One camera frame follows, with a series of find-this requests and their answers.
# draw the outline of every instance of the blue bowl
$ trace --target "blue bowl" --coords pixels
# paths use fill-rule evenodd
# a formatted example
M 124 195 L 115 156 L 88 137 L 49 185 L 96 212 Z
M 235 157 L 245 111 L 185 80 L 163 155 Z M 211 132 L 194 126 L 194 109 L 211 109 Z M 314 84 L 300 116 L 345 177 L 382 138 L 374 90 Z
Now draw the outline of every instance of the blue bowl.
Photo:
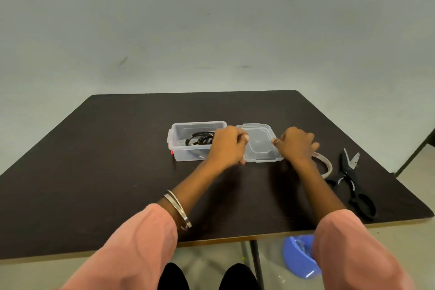
M 287 237 L 282 247 L 282 256 L 287 268 L 296 276 L 312 279 L 321 273 L 312 256 L 314 235 Z

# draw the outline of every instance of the black scissors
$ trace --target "black scissors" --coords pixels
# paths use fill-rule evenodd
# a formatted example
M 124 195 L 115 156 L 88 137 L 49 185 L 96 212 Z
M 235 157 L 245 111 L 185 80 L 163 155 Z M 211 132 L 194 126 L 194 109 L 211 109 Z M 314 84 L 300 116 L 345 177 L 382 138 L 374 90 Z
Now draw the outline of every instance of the black scissors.
M 359 153 L 349 160 L 349 155 L 346 149 L 340 156 L 340 172 L 333 177 L 326 179 L 326 182 L 334 190 L 336 185 L 339 185 L 342 180 L 344 180 L 351 189 L 351 199 L 349 203 L 355 208 L 355 210 L 368 220 L 373 221 L 376 217 L 376 206 L 370 197 L 361 192 L 361 188 L 358 184 L 356 177 L 355 167 L 359 161 Z

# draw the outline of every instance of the pink sleeve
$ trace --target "pink sleeve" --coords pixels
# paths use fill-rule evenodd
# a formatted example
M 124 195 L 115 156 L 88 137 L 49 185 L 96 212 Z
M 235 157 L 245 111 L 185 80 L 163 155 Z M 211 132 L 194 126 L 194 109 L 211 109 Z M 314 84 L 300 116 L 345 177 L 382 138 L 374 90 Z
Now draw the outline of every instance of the pink sleeve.
M 319 222 L 313 255 L 326 290 L 415 289 L 398 261 L 349 210 L 334 211 Z
M 155 290 L 176 246 L 174 220 L 160 205 L 150 204 L 124 222 L 62 289 Z

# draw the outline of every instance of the floor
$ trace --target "floor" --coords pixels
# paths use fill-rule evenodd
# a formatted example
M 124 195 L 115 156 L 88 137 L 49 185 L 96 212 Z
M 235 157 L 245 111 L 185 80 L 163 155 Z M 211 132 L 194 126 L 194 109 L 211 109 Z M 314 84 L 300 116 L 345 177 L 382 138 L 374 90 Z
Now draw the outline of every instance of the floor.
M 427 145 L 399 176 L 417 197 L 435 210 L 435 147 Z M 417 289 L 435 289 L 435 221 L 371 229 L 408 271 Z M 291 274 L 281 257 L 284 239 L 258 242 L 265 289 L 323 289 L 320 276 L 312 280 Z M 63 282 L 86 258 L 0 266 L 0 289 L 46 290 Z M 245 257 L 252 266 L 250 254 Z M 217 289 L 225 270 L 243 262 L 240 243 L 177 249 L 172 259 L 179 265 L 191 289 Z

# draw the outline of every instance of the forearm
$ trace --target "forearm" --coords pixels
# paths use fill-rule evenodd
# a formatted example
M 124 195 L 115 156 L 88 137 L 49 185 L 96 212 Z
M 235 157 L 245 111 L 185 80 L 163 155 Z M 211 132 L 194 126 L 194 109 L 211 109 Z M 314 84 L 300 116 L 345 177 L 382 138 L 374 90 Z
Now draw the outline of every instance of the forearm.
M 346 208 L 322 178 L 314 161 L 295 163 L 293 167 L 301 179 L 317 222 L 330 212 Z
M 203 161 L 183 182 L 172 190 L 180 201 L 186 215 L 189 215 L 199 198 L 221 172 L 222 170 L 213 162 Z M 184 220 L 166 198 L 163 197 L 157 204 L 169 212 L 177 224 L 178 230 L 181 226 L 184 226 Z

